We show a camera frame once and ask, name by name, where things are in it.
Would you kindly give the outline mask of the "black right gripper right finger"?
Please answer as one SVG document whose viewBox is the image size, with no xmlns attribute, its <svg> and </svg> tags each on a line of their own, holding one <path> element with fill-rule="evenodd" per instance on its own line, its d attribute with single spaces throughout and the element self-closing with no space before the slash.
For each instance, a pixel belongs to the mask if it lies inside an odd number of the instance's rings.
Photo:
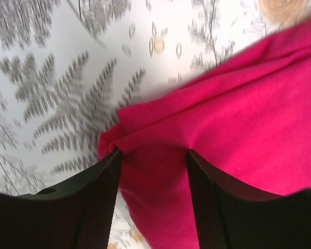
<svg viewBox="0 0 311 249">
<path fill-rule="evenodd" d="M 280 196 L 186 156 L 200 248 L 311 248 L 311 188 Z"/>
</svg>

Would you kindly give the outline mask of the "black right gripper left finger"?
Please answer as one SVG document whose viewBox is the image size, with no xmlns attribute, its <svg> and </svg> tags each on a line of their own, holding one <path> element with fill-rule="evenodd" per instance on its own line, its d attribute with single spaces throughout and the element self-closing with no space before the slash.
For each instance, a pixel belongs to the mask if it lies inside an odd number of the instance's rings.
<svg viewBox="0 0 311 249">
<path fill-rule="evenodd" d="M 121 165 L 115 150 L 37 194 L 0 193 L 0 248 L 106 248 Z"/>
</svg>

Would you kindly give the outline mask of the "magenta t shirt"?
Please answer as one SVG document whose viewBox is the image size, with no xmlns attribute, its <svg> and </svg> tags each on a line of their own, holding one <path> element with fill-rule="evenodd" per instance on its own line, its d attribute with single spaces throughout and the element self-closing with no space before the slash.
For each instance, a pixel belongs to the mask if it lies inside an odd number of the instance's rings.
<svg viewBox="0 0 311 249">
<path fill-rule="evenodd" d="M 278 195 L 311 187 L 311 19 L 118 116 L 98 155 L 122 151 L 133 222 L 152 248 L 198 248 L 188 149 Z"/>
</svg>

